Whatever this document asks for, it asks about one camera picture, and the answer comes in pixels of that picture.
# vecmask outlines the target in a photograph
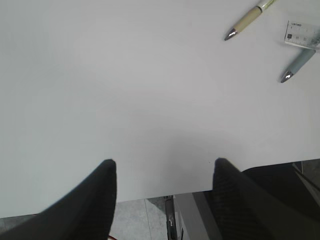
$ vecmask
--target white desk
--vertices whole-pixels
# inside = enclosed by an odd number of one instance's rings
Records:
[[[288,20],[319,0],[2,0],[0,218],[37,213],[102,160],[118,201],[209,190],[240,170],[320,157],[320,55],[285,84]]]

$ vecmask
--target transparent ruler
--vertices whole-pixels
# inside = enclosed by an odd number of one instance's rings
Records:
[[[320,26],[289,21],[284,42],[286,44],[319,51]]]

